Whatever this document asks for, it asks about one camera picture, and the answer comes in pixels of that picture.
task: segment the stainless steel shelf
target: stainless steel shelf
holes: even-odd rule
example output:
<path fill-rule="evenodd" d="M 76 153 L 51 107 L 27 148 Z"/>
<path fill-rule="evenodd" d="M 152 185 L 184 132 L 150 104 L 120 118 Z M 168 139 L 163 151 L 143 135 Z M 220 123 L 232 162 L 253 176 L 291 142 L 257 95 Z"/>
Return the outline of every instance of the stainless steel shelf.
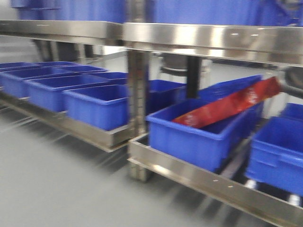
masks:
<path fill-rule="evenodd" d="M 0 103 L 25 115 L 37 118 L 108 153 L 127 146 L 127 141 L 130 139 L 127 125 L 111 131 L 104 131 L 66 117 L 64 113 L 55 113 L 39 108 L 30 104 L 26 99 L 17 99 L 3 92 L 0 92 Z"/>
<path fill-rule="evenodd" d="M 122 24 L 106 21 L 0 20 L 0 35 L 91 45 L 119 45 Z"/>
<path fill-rule="evenodd" d="M 135 50 L 303 66 L 302 37 L 301 27 L 126 23 L 123 40 Z"/>
<path fill-rule="evenodd" d="M 215 174 L 151 148 L 147 134 L 129 142 L 129 161 L 279 227 L 299 227 L 303 208 L 228 178 L 231 162 Z M 234 160 L 243 156 L 243 150 Z"/>

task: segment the metal shelf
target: metal shelf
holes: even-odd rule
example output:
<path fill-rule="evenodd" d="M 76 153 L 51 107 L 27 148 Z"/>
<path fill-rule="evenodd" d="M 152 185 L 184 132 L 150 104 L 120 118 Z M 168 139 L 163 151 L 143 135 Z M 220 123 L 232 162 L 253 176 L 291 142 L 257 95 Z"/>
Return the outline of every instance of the metal shelf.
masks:
<path fill-rule="evenodd" d="M 302 37 L 300 27 L 124 24 L 123 40 L 129 49 L 129 86 L 134 103 L 132 120 L 137 130 L 137 137 L 130 140 L 128 149 L 131 176 L 145 181 L 149 171 L 156 172 L 274 225 L 302 226 L 303 208 L 286 201 L 289 193 L 279 197 L 233 180 L 235 172 L 243 172 L 249 145 L 240 147 L 220 172 L 212 173 L 148 146 L 144 120 L 150 52 L 194 56 L 188 57 L 187 63 L 197 56 L 302 67 Z"/>
<path fill-rule="evenodd" d="M 124 24 L 126 46 L 207 58 L 303 65 L 303 28 Z"/>
<path fill-rule="evenodd" d="M 237 165 L 239 163 L 232 161 L 219 174 L 212 173 L 151 148 L 147 145 L 147 139 L 148 135 L 144 134 L 130 140 L 129 161 L 131 163 L 279 227 L 302 226 L 302 207 L 294 206 L 258 190 L 249 189 L 245 185 L 229 179 L 240 167 Z M 233 160 L 244 161 L 242 157 L 248 153 L 247 150 L 241 150 Z"/>
<path fill-rule="evenodd" d="M 37 118 L 59 130 L 70 133 L 108 153 L 125 147 L 130 139 L 127 125 L 111 131 L 105 131 L 66 117 L 65 113 L 55 113 L 42 109 L 30 104 L 26 99 L 17 99 L 1 91 L 0 103 L 25 115 Z"/>
<path fill-rule="evenodd" d="M 90 45 L 121 45 L 122 24 L 106 21 L 0 20 L 0 35 Z"/>

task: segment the plastic bin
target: plastic bin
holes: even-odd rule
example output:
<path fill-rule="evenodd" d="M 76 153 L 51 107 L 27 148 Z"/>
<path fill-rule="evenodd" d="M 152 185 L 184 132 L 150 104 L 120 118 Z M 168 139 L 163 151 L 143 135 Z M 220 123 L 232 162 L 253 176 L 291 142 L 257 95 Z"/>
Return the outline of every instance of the plastic bin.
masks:
<path fill-rule="evenodd" d="M 57 20 L 60 9 L 42 8 L 40 9 L 42 20 Z"/>
<path fill-rule="evenodd" d="M 24 83 L 25 80 L 68 75 L 73 75 L 73 73 L 58 68 L 38 68 L 0 73 L 4 92 L 17 98 L 28 96 L 27 86 Z"/>
<path fill-rule="evenodd" d="M 60 0 L 42 0 L 42 7 L 49 9 L 57 9 L 60 7 Z"/>
<path fill-rule="evenodd" d="M 10 6 L 12 8 L 40 8 L 43 5 L 40 0 L 10 0 Z"/>
<path fill-rule="evenodd" d="M 179 103 L 186 98 L 185 84 L 156 79 L 150 80 L 149 86 L 148 113 Z"/>
<path fill-rule="evenodd" d="M 289 11 L 276 0 L 264 0 L 260 8 L 260 26 L 287 26 L 292 22 Z"/>
<path fill-rule="evenodd" d="M 54 112 L 66 110 L 62 91 L 109 84 L 107 79 L 92 75 L 34 79 L 26 83 L 29 101 Z"/>
<path fill-rule="evenodd" d="M 20 20 L 41 20 L 42 13 L 40 9 L 18 9 Z"/>
<path fill-rule="evenodd" d="M 127 73 L 125 72 L 96 72 L 90 75 L 107 78 L 111 84 L 127 84 Z"/>
<path fill-rule="evenodd" d="M 303 196 L 303 122 L 273 117 L 253 137 L 246 176 Z"/>
<path fill-rule="evenodd" d="M 11 62 L 11 63 L 1 63 L 0 64 L 0 74 L 5 71 L 14 71 L 14 70 L 26 70 L 40 68 L 41 66 L 35 63 L 29 62 Z"/>
<path fill-rule="evenodd" d="M 64 91 L 67 115 L 112 130 L 128 122 L 127 87 L 110 85 Z"/>
<path fill-rule="evenodd" d="M 56 20 L 102 20 L 124 23 L 125 0 L 44 0 L 45 17 Z"/>
<path fill-rule="evenodd" d="M 124 23 L 126 21 L 125 0 L 93 0 L 94 20 Z"/>
<path fill-rule="evenodd" d="M 74 73 L 94 73 L 94 72 L 107 72 L 107 69 L 99 68 L 91 65 L 76 65 L 76 66 L 63 66 L 58 67 L 59 69 L 64 69 L 72 71 Z"/>
<path fill-rule="evenodd" d="M 47 62 L 37 62 L 36 64 L 41 65 L 43 67 L 61 67 L 61 66 L 73 66 L 78 65 L 78 63 L 70 62 L 70 61 L 47 61 Z"/>
<path fill-rule="evenodd" d="M 249 135 L 251 112 L 257 116 L 262 104 L 202 129 L 171 121 L 205 104 L 202 99 L 188 99 L 147 116 L 150 146 L 209 171 L 217 169 L 230 149 Z"/>
<path fill-rule="evenodd" d="M 199 97 L 207 102 L 214 102 L 261 81 L 261 75 L 245 77 L 217 83 L 198 92 Z"/>
<path fill-rule="evenodd" d="M 293 120 L 303 121 L 303 105 L 287 103 L 280 116 Z"/>
<path fill-rule="evenodd" d="M 261 0 L 150 0 L 149 22 L 256 25 Z"/>

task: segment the bin handle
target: bin handle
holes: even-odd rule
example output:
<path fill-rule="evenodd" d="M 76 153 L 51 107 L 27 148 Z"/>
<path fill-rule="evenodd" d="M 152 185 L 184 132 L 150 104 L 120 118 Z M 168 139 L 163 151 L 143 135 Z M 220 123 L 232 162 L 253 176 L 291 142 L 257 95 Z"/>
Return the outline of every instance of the bin handle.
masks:
<path fill-rule="evenodd" d="M 280 161 L 303 168 L 303 158 L 300 157 L 282 154 Z"/>

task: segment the red packaging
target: red packaging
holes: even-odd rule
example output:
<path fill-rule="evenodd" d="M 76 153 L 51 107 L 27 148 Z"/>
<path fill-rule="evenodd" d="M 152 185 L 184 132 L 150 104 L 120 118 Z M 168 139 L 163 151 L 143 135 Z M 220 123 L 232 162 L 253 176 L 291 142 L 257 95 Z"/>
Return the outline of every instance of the red packaging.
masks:
<path fill-rule="evenodd" d="M 281 91 L 281 86 L 275 77 L 259 81 L 241 91 L 204 105 L 172 120 L 173 122 L 202 128 L 225 118 L 236 115 L 253 105 L 271 98 Z"/>

